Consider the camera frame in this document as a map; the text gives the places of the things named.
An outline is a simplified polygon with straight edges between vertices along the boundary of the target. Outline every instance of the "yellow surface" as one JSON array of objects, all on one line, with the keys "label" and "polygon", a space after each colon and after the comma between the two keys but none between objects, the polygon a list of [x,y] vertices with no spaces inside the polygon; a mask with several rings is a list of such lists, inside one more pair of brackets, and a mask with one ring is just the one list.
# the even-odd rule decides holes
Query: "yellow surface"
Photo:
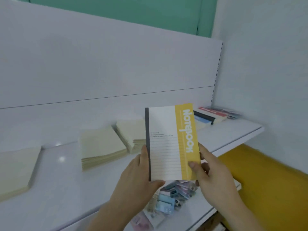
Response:
[{"label": "yellow surface", "polygon": [[267,231],[308,230],[307,174],[244,144],[219,159],[242,184],[242,200]]},{"label": "yellow surface", "polygon": [[201,162],[195,117],[192,103],[175,105],[176,128],[179,142],[183,180],[196,180],[195,173],[188,167],[188,161]]}]

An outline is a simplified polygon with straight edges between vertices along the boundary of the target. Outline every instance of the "forearm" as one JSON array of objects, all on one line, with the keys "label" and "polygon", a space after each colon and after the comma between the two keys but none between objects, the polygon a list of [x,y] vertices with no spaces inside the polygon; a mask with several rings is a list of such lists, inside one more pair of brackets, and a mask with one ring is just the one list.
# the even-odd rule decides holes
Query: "forearm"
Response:
[{"label": "forearm", "polygon": [[234,231],[264,231],[254,214],[243,202],[222,214]]},{"label": "forearm", "polygon": [[96,217],[91,221],[87,231],[122,231],[131,219],[121,211],[110,205],[110,202],[105,203]]}]

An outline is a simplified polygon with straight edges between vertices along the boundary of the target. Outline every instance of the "lower shelf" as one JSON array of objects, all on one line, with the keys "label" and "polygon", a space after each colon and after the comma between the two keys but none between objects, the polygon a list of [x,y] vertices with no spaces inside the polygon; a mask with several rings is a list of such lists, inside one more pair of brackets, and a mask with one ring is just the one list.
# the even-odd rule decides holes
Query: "lower shelf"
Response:
[{"label": "lower shelf", "polygon": [[[218,156],[263,130],[261,125],[247,120],[226,120],[200,130],[198,140]],[[44,150],[30,190],[0,203],[2,229],[55,231],[68,228],[95,213],[109,200],[122,171],[134,157],[128,155],[82,172],[77,143]],[[211,216],[211,212],[206,214],[211,209],[209,206],[198,190],[197,195],[160,229],[174,229],[176,222],[178,230],[193,229],[196,223],[205,221],[207,215]]]}]

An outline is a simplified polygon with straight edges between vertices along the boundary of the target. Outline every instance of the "black notebook spine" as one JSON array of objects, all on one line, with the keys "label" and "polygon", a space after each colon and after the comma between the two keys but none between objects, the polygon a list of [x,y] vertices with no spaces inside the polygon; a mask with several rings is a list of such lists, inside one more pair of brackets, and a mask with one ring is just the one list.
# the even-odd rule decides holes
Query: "black notebook spine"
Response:
[{"label": "black notebook spine", "polygon": [[150,128],[149,128],[149,108],[145,108],[145,145],[149,157],[149,181],[151,181],[151,154],[150,154]]},{"label": "black notebook spine", "polygon": [[203,119],[206,119],[206,120],[211,121],[211,125],[214,124],[214,121],[215,121],[215,118],[214,118],[214,117],[208,116],[208,115],[203,114],[203,113],[199,113],[199,112],[197,112],[197,111],[194,111],[193,114],[196,115],[196,116],[198,116],[198,117],[201,117],[201,118],[203,118]]}]

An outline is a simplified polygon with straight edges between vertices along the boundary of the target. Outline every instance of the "white wall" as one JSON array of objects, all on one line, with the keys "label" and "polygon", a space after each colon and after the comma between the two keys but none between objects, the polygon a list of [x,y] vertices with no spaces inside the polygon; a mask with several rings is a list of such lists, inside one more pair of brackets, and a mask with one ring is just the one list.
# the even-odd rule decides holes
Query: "white wall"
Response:
[{"label": "white wall", "polygon": [[265,126],[248,145],[308,173],[308,0],[218,0],[214,104]]}]

